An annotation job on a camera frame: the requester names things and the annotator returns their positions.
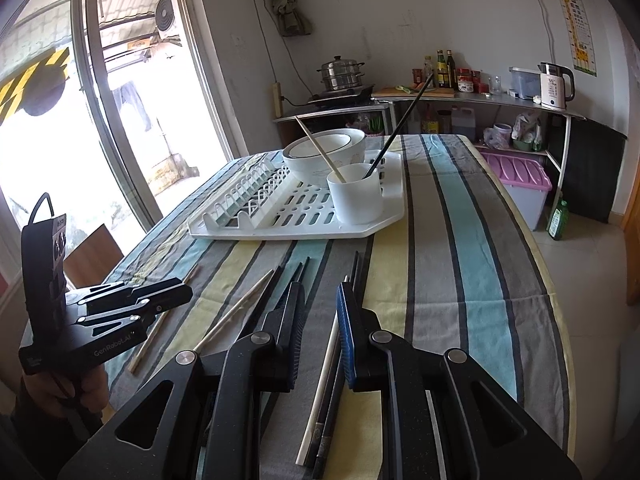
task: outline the kettle handle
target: kettle handle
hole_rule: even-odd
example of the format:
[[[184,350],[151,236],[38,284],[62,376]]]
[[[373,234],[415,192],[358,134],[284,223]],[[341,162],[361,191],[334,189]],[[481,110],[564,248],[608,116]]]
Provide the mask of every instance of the kettle handle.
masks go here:
[[[565,101],[571,101],[574,97],[575,97],[575,81],[574,81],[574,73],[569,70],[567,67],[563,66],[562,68],[562,74],[567,74],[569,76],[569,79],[571,80],[571,95],[568,96],[564,96],[564,100]]]

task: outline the tiled floor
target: tiled floor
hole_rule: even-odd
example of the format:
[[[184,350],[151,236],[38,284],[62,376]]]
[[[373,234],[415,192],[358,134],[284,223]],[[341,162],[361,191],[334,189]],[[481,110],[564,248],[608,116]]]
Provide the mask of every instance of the tiled floor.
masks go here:
[[[571,215],[563,240],[534,232],[558,292],[574,355],[577,397],[575,463],[584,480],[608,460],[618,399],[618,348],[640,324],[625,303],[622,231]]]

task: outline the electric kettle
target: electric kettle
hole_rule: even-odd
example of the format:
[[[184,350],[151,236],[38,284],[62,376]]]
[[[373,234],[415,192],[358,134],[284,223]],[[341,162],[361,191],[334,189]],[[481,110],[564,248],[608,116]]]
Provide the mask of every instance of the electric kettle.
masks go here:
[[[567,67],[553,63],[540,63],[540,99],[541,104],[550,110],[562,112],[566,110],[566,102],[575,97],[574,73]],[[564,90],[564,77],[567,74],[571,80],[571,93],[566,95]]]

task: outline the metal screw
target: metal screw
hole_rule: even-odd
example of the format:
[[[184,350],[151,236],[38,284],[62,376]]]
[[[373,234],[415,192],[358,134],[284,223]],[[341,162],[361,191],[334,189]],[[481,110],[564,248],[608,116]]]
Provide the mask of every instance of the metal screw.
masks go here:
[[[454,348],[447,354],[449,361],[461,365],[466,361],[466,352],[460,348]]]
[[[195,352],[192,352],[191,350],[183,350],[175,357],[175,362],[177,362],[179,365],[189,365],[193,363],[195,359]]]
[[[373,334],[371,334],[371,338],[376,343],[386,344],[393,339],[393,336],[386,330],[376,330]]]
[[[264,345],[271,340],[271,335],[267,332],[255,332],[251,334],[251,342],[255,345]]]

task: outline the white cup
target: white cup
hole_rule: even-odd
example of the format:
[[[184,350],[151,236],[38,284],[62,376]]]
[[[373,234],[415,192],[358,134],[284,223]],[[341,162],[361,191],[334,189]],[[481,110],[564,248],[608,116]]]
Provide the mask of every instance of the white cup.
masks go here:
[[[382,215],[382,190],[378,170],[362,178],[370,164],[350,164],[340,168],[346,184],[342,184],[335,172],[327,175],[335,215],[343,224],[368,224]]]

